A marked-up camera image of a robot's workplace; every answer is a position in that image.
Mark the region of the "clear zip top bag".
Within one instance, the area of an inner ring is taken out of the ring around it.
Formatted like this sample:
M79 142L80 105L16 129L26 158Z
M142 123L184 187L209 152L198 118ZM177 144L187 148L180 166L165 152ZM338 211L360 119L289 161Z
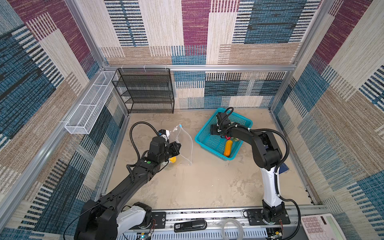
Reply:
M180 154L176 156L177 161L173 164L191 166L193 163L193 139L181 124L177 125L172 131L170 131L169 140L171 143L178 142L182 145Z

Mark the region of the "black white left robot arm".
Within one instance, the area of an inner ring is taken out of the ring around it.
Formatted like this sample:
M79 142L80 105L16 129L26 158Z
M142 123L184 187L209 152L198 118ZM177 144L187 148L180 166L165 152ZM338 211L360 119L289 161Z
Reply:
M150 148L129 169L129 175L117 187L97 201L89 200L82 208L74 238L76 240L115 240L132 227L150 223L151 208L135 203L124 206L157 173L162 163L180 154L182 145L164 137L154 137Z

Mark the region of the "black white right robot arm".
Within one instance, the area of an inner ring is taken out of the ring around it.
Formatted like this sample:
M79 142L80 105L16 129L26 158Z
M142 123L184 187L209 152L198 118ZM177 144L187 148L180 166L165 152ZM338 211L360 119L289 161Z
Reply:
M217 123L211 125L211 134L239 139L252 147L253 159L262 171L264 198L262 217L265 224L274 224L285 214L285 204L279 191L279 168L289 155L289 145L283 155L272 129L250 129L229 120L227 110L216 114Z

